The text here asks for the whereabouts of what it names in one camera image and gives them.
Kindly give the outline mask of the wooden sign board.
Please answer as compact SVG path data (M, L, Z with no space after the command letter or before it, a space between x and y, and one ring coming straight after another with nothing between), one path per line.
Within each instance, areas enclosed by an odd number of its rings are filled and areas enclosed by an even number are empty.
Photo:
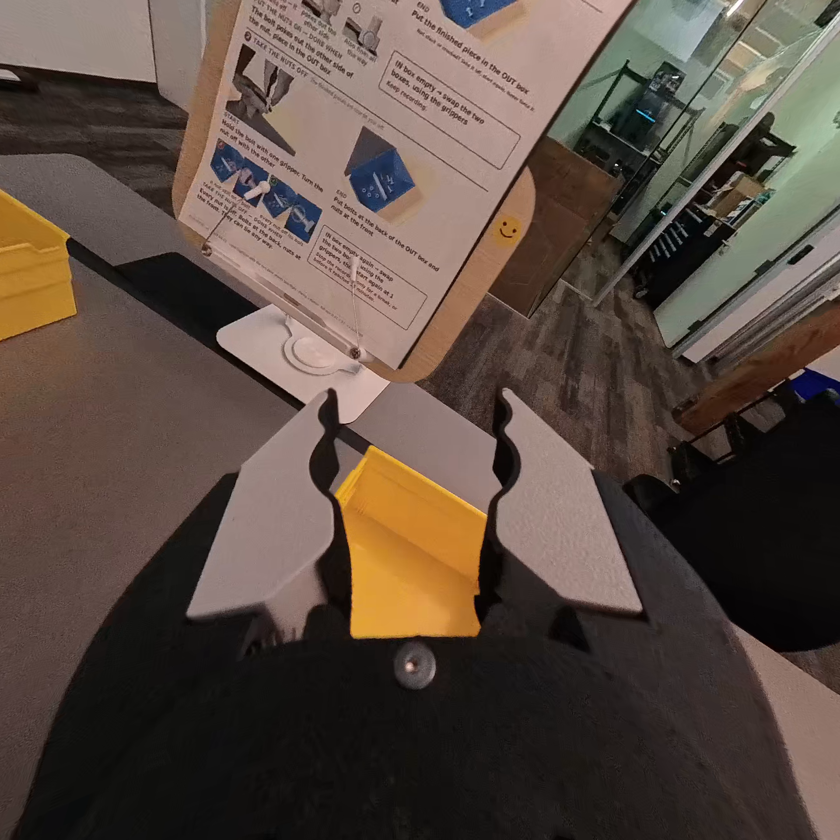
M201 153L210 133L213 117L211 92L221 85L224 60L234 36L236 17L241 5L239 1L218 2L213 11L172 188L173 207L178 212L181 212L188 191L200 170ZM523 227L522 239L529 230L535 205L536 187L532 173L525 164L402 365L393 369L367 352L361 356L362 364L390 382L415 383L431 375L518 247L517 245L513 249L505 249L496 245L490 233L494 218L498 214L518 217ZM254 269L246 268L240 256L226 256L221 245L214 245L211 239L198 234L188 227L185 221L178 221L178 225L184 239L201 251L205 270L209 270L209 266L213 265L221 270L222 281L231 288L240 292L248 289L255 294L256 301L276 305L278 309L335 347L350 352L352 342L349 336L318 318L312 318L308 310L300 308L294 300L272 290L267 280L258 278Z

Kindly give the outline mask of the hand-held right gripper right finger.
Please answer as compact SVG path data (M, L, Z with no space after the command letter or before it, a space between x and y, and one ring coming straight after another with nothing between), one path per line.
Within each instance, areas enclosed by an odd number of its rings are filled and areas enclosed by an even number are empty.
M641 616L593 466L512 389L500 388L493 415L500 488L487 511L480 597L532 616L561 605Z

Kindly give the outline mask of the wooden post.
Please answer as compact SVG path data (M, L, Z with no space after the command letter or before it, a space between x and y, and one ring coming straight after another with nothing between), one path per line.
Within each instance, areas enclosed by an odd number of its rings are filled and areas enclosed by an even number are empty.
M675 422L693 435L710 430L729 414L754 403L839 344L838 301L828 301L783 331L737 367L707 384L672 411Z

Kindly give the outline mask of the yellow plastic bin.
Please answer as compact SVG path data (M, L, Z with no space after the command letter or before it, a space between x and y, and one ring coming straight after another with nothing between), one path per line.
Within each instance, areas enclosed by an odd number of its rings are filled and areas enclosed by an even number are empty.
M1 192L1 340L74 317L69 235Z
M370 446L334 496L355 638L476 637L485 512Z

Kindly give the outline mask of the printed instruction sheet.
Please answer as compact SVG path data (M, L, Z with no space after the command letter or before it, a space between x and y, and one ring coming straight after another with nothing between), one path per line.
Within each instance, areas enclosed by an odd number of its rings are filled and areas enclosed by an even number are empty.
M268 301L398 370L633 5L224 2L177 220Z

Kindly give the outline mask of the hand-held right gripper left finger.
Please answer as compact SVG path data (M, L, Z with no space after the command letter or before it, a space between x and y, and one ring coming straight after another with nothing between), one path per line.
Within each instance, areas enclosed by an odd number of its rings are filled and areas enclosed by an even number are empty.
M241 466L185 616L266 619L281 640L303 635L327 605L350 627L350 546L332 483L340 471L339 401L315 395Z

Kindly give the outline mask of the black office chair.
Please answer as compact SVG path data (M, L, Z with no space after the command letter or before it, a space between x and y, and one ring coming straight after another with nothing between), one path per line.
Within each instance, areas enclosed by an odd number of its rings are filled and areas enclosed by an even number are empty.
M838 644L839 409L831 392L768 431L740 413L669 450L677 487L650 475L625 493L706 583L728 618L780 653Z

